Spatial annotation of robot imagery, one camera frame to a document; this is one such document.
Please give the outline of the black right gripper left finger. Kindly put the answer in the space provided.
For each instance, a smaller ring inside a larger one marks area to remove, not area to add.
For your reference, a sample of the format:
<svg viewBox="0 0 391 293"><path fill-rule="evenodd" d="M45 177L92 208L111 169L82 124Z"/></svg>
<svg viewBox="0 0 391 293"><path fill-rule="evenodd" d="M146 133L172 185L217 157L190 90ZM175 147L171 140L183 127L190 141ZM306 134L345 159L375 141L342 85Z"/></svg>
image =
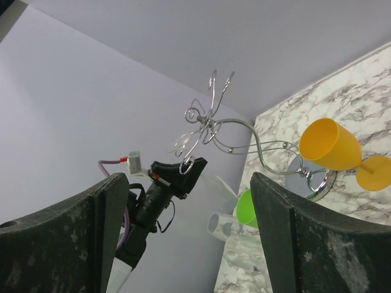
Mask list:
<svg viewBox="0 0 391 293"><path fill-rule="evenodd" d="M129 182L115 173L1 225L1 292L106 292Z"/></svg>

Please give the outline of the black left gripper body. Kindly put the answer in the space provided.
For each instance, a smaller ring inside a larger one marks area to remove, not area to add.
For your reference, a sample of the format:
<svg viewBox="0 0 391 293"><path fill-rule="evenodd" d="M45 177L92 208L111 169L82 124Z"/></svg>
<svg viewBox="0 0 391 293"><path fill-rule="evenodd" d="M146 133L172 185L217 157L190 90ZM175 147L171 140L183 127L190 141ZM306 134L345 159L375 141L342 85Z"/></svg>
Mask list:
<svg viewBox="0 0 391 293"><path fill-rule="evenodd" d="M168 207L172 197L183 198L180 186L179 164L152 164L147 175L152 183L146 192L140 194L136 206L129 210L130 221L138 226L154 226Z"/></svg>

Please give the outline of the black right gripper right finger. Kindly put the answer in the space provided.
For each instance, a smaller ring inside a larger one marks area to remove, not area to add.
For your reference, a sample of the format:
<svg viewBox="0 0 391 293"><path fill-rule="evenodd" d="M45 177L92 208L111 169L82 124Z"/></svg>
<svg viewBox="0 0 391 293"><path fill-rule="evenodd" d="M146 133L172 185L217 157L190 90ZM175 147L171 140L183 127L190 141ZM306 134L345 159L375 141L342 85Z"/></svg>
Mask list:
<svg viewBox="0 0 391 293"><path fill-rule="evenodd" d="M274 292L389 292L390 227L335 212L262 173L250 191Z"/></svg>

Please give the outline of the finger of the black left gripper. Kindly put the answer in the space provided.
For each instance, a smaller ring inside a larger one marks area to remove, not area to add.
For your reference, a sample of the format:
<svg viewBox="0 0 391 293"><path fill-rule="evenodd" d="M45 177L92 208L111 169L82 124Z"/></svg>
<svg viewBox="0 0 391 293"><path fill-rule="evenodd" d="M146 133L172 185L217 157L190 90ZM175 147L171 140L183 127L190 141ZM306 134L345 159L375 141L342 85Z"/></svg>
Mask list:
<svg viewBox="0 0 391 293"><path fill-rule="evenodd" d="M196 185L208 161L202 157L192 158L189 163L163 164L154 161L151 179L167 187L173 195L188 195Z"/></svg>

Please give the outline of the green plastic wine glass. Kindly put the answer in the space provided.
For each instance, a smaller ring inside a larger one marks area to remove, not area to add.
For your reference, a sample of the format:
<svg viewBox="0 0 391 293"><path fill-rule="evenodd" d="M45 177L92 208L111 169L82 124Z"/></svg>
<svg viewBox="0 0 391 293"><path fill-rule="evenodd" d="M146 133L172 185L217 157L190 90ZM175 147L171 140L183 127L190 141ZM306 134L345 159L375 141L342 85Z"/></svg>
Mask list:
<svg viewBox="0 0 391 293"><path fill-rule="evenodd" d="M247 189L239 198L236 207L236 218L239 223L251 228L258 228L251 190Z"/></svg>

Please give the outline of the orange plastic wine glass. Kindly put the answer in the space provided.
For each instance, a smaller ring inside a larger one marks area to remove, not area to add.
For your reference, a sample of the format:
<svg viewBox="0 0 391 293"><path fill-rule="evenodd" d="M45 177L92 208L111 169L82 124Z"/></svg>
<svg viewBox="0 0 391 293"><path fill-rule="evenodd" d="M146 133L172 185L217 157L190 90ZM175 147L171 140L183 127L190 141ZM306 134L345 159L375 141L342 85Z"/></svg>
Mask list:
<svg viewBox="0 0 391 293"><path fill-rule="evenodd" d="M299 141L301 156L333 171L356 169L358 185L368 191L383 190L390 185L390 158L362 158L356 137L331 118L320 118L309 125Z"/></svg>

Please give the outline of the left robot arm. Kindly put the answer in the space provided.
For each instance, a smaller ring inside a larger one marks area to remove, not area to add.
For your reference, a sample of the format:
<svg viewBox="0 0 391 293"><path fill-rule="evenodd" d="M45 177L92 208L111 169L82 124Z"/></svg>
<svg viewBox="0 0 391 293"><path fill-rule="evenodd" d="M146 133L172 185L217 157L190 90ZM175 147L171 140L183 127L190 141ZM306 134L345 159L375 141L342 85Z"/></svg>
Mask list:
<svg viewBox="0 0 391 293"><path fill-rule="evenodd" d="M200 178L207 160L191 157L185 163L163 164L154 161L148 170L141 167L140 156L129 154L118 160L98 162L100 170L109 176L105 165L125 163L131 176L146 176L152 180L148 189L143 185L129 185L129 196L123 215L123 233L119 236L107 292L119 292L138 265L147 247L147 236L150 233L165 233L171 225L169 221L165 228L158 221L159 216L174 205L173 197L180 200L187 198Z"/></svg>

